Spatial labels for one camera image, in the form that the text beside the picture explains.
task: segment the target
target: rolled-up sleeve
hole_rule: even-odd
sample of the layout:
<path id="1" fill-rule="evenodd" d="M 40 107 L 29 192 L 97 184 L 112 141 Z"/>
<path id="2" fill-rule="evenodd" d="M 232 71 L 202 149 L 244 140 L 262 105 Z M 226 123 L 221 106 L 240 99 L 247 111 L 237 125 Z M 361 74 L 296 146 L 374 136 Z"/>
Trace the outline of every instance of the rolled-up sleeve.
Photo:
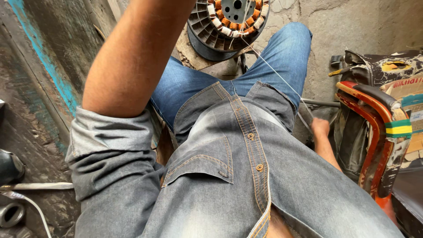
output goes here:
<path id="1" fill-rule="evenodd" d="M 150 113 L 113 118 L 77 108 L 66 162 L 82 214 L 75 237 L 141 235 L 164 168 L 151 150 Z"/>

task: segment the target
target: green tape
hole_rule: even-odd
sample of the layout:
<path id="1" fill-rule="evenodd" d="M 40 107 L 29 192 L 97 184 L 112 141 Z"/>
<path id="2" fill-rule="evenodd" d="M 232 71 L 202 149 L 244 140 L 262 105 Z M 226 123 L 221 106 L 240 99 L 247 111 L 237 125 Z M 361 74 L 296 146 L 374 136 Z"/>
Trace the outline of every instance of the green tape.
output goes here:
<path id="1" fill-rule="evenodd" d="M 403 97 L 401 104 L 403 107 L 423 103 L 423 94 L 410 95 Z"/>
<path id="2" fill-rule="evenodd" d="M 401 121 L 386 122 L 386 128 L 402 127 L 402 126 L 411 126 L 410 119 L 404 119 Z"/>
<path id="3" fill-rule="evenodd" d="M 386 134 L 388 138 L 399 138 L 399 137 L 406 137 L 406 139 L 411 138 L 411 133 L 402 133 L 402 134 Z"/>

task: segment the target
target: cardboard box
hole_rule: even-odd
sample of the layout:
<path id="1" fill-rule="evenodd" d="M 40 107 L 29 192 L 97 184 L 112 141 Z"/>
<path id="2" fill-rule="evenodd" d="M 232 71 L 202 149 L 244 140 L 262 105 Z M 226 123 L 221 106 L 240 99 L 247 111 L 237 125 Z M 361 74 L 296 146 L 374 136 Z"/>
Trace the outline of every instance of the cardboard box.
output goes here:
<path id="1" fill-rule="evenodd" d="M 423 158 L 423 74 L 384 84 L 379 89 L 400 101 L 405 111 L 411 110 L 413 135 L 401 166 L 407 167 L 411 161 Z"/>

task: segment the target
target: yellow tape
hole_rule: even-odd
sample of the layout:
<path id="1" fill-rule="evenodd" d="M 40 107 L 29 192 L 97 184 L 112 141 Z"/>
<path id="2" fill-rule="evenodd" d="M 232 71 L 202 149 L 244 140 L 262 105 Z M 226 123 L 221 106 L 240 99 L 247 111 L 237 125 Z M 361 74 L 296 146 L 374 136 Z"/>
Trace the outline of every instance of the yellow tape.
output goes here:
<path id="1" fill-rule="evenodd" d="M 404 133 L 412 133 L 412 132 L 413 132 L 413 129 L 411 128 L 411 126 L 386 128 L 387 134 L 404 134 Z"/>

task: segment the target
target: metal rod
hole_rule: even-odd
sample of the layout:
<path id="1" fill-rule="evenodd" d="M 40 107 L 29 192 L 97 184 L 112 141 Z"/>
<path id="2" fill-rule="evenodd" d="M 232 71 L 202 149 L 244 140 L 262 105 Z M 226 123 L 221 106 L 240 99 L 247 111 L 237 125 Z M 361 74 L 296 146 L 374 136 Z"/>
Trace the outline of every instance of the metal rod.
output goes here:
<path id="1" fill-rule="evenodd" d="M 328 101 L 320 101 L 320 100 L 307 99 L 307 98 L 303 98 L 303 101 L 307 104 L 313 104 L 313 105 L 328 106 L 333 108 L 341 107 L 340 102 L 328 102 Z"/>
<path id="2" fill-rule="evenodd" d="M 0 190 L 72 189 L 72 183 L 18 183 L 3 185 Z"/>

